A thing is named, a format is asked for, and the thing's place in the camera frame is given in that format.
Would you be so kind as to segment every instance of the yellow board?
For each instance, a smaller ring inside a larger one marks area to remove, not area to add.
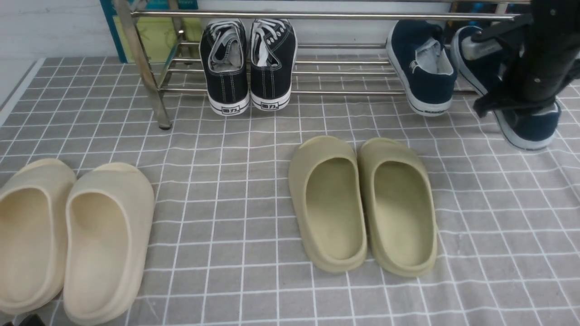
[[[114,16],[113,20],[119,32],[119,38],[121,39],[121,45],[127,56],[127,62],[133,63],[135,60],[131,54],[129,42],[125,37],[125,33],[123,33],[119,17]],[[198,18],[183,19],[183,24],[188,40],[199,41],[201,39],[202,27]],[[141,41],[143,42],[149,61],[165,62],[176,41],[171,18],[141,17],[137,22],[137,29],[141,35]]]

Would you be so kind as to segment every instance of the olive green slide sandal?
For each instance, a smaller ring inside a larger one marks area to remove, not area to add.
[[[288,184],[314,265],[331,273],[359,267],[367,256],[367,234],[352,147],[329,136],[304,142],[290,161]]]
[[[71,321],[106,323],[129,309],[141,286],[155,197],[134,166],[87,173],[66,205],[68,257],[63,305]]]
[[[0,189],[0,311],[40,308],[63,288],[64,206],[77,177],[54,158],[28,164]]]
[[[425,274],[437,257],[437,225],[425,166],[408,147],[390,139],[366,142],[358,156],[371,251],[385,270]]]

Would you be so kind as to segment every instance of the gray tile floor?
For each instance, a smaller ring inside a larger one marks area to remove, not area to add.
[[[449,113],[426,119],[401,98],[294,96],[275,114],[224,119],[203,97],[167,96],[175,123],[166,132],[138,83],[136,67],[114,58],[47,59],[0,128],[0,185],[45,157],[79,176],[127,162],[153,184],[157,209],[143,285],[130,311],[110,325],[580,324],[578,86],[561,94],[553,144],[531,154],[510,147],[491,115],[477,119],[473,99],[456,98]],[[300,77],[295,87],[400,83]],[[422,157],[440,228],[431,273],[396,277],[371,255],[344,274],[311,265],[287,168],[295,147],[316,135],[354,147],[389,137]],[[71,325],[58,298],[38,313],[47,325]],[[0,323],[21,318],[0,315]]]

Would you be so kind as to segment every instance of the metal shoe rack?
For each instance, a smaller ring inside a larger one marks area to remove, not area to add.
[[[139,68],[143,84],[147,89],[147,94],[151,100],[153,112],[163,130],[171,128],[171,121],[167,115],[165,105],[163,104],[163,95],[165,93],[187,93],[194,95],[205,95],[206,89],[194,89],[185,87],[169,87],[169,81],[173,74],[201,74],[201,59],[194,58],[193,53],[199,42],[191,42],[186,39],[183,27],[183,18],[239,18],[239,19],[256,19],[256,18],[274,18],[274,19],[334,19],[334,20],[489,20],[503,21],[512,20],[515,15],[498,15],[492,13],[328,13],[328,12],[231,12],[231,11],[206,11],[206,10],[180,10],[178,0],[167,0],[170,10],[145,10],[147,0],[135,0],[129,4],[127,0],[114,0],[114,6],[125,36],[128,40],[135,63]],[[490,2],[490,3],[529,3],[529,0],[468,0],[469,2]],[[452,2],[452,0],[397,0],[396,2]],[[149,60],[141,36],[137,29],[137,21],[141,17],[171,17],[177,41],[165,63],[159,80],[151,70]],[[381,44],[299,44],[299,49],[384,49],[384,43]],[[199,68],[176,68],[176,65],[197,64]],[[388,66],[387,60],[297,60],[297,65],[357,65],[357,66]],[[373,77],[393,77],[396,76],[394,71],[295,71],[294,75],[308,76],[373,76]],[[381,92],[369,91],[350,91],[350,90],[293,90],[292,93],[299,95],[339,95],[339,96],[404,96],[404,90],[384,90]],[[471,96],[475,92],[470,90],[456,90],[456,95]]]

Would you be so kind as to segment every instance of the black canvas sneaker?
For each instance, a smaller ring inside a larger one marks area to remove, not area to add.
[[[211,20],[200,42],[209,102],[219,115],[237,115],[249,106],[246,32],[240,20]]]
[[[286,19],[256,19],[250,32],[252,102],[276,111],[290,101],[298,40]]]

